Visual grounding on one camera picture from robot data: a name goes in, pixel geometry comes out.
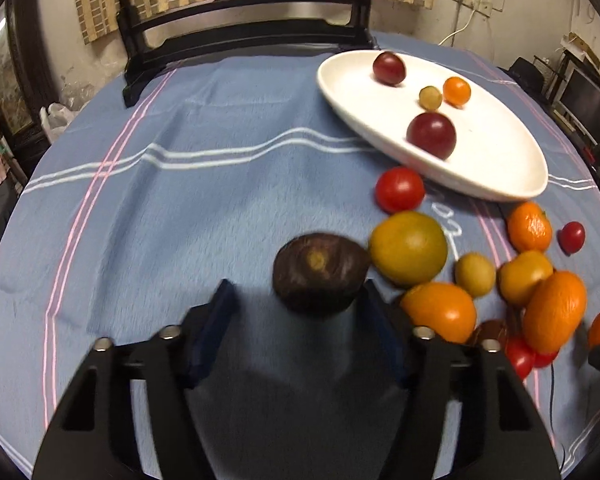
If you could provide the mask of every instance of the wall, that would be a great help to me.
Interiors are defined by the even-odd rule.
[[[494,64],[509,67],[518,56],[533,60],[533,56],[557,59],[560,39],[572,28],[589,42],[600,56],[600,18],[592,23],[587,18],[586,0],[505,0],[502,12],[493,11],[490,18],[476,14],[467,30],[457,35],[455,47],[469,49],[491,60]],[[438,43],[453,31],[456,2],[435,0],[434,7],[416,9],[388,0],[376,0],[372,7],[372,27],[376,30],[401,32],[431,43]],[[117,34],[109,34],[85,45],[80,35],[74,0],[40,0],[42,27],[48,39],[47,47],[56,82],[70,100],[84,89],[89,97],[124,68],[126,56]],[[211,16],[198,26],[211,23],[248,20],[254,13],[273,16],[326,15],[342,18],[341,11],[330,7],[281,6],[264,11],[258,8],[240,11],[223,11]],[[461,9],[458,26],[462,27],[471,11]],[[193,21],[181,20],[161,30],[152,31],[151,43],[160,43],[165,37],[197,28]]]

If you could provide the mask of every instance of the red tomato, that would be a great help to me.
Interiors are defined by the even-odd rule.
[[[536,359],[534,360],[534,368],[545,368],[551,363],[555,361],[555,358],[558,357],[558,352],[554,352],[553,354],[536,354]]]
[[[519,336],[510,337],[504,350],[520,380],[526,379],[534,367],[536,352]]]
[[[423,199],[424,183],[409,168],[385,171],[376,183],[376,202],[389,214],[416,209]]]
[[[584,226],[580,222],[569,222],[558,231],[558,243],[567,256],[577,253],[584,245]]]

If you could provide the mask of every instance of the white cable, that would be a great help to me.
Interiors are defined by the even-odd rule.
[[[463,30],[465,30],[469,26],[469,23],[471,23],[471,18],[474,16],[474,14],[475,14],[475,8],[474,8],[474,10],[472,10],[471,15],[469,16],[469,20],[466,22],[466,25],[463,28],[461,28],[460,30],[456,30],[455,32],[452,32],[451,34],[449,34],[444,40],[442,40],[442,41],[440,41],[440,43],[438,43],[438,46],[442,46],[442,44],[445,43],[446,40],[455,36],[459,32],[462,32]]]

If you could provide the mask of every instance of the blue tablecloth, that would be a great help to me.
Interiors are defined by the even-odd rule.
[[[567,258],[553,243],[548,256],[583,277],[590,323],[600,311],[600,193],[568,140],[474,54],[403,36],[378,40],[483,86],[533,133],[550,172],[538,202],[556,229],[571,220],[587,229],[580,253]],[[372,189],[394,163],[321,97],[315,73],[330,54],[278,54],[181,65],[130,109],[119,78],[43,157],[0,245],[0,443],[26,474],[94,339],[145,339],[229,278],[243,308],[211,377],[190,396],[218,477],[378,476],[405,401],[378,343],[354,330],[350,312],[320,323],[280,308],[270,269],[278,248],[304,232],[339,232],[364,244],[385,218]],[[452,256],[480,251],[496,264],[514,256],[506,207],[433,184],[427,192],[420,210],[445,227]],[[450,279],[453,259],[439,279]],[[496,292],[477,307],[481,320],[504,316]],[[550,383],[549,369],[526,380],[548,427]],[[134,392],[143,464],[159,476],[142,384]],[[458,414],[452,404],[450,429]],[[599,428],[600,375],[586,364],[582,328],[555,363],[550,432],[564,472]],[[449,468],[452,433],[439,472]]]

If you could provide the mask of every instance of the clear plastic bag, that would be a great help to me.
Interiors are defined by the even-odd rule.
[[[78,112],[72,112],[58,103],[49,105],[48,111],[40,108],[40,121],[46,138],[53,144],[64,133],[67,126],[75,119]]]

